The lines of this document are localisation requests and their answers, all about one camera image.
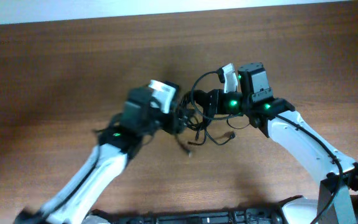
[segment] green light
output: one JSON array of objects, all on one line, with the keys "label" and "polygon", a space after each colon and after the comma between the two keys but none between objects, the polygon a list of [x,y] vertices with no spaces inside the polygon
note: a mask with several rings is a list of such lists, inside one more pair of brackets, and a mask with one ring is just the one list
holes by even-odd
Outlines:
[{"label": "green light", "polygon": [[230,106],[236,106],[236,105],[237,105],[237,100],[230,101]]}]

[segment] white wall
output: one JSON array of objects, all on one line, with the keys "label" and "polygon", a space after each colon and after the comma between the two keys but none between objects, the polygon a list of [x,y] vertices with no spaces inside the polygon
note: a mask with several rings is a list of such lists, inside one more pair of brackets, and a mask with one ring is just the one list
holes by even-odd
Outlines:
[{"label": "white wall", "polygon": [[334,1],[340,0],[0,0],[0,24]]}]

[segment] brown tabletop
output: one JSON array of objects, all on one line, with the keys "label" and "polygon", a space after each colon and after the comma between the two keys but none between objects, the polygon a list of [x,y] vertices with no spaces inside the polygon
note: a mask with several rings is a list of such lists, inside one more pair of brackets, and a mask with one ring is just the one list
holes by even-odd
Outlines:
[{"label": "brown tabletop", "polygon": [[[91,130],[122,110],[131,88],[170,80],[184,94],[230,62],[263,62],[274,95],[358,160],[358,2],[0,26],[0,223],[68,182],[96,143]],[[199,86],[222,87],[215,76]],[[210,127],[217,137],[230,130],[224,121]],[[223,147],[192,147],[188,158],[159,132],[94,208],[184,212],[317,198],[284,148],[251,127],[236,134]]]}]

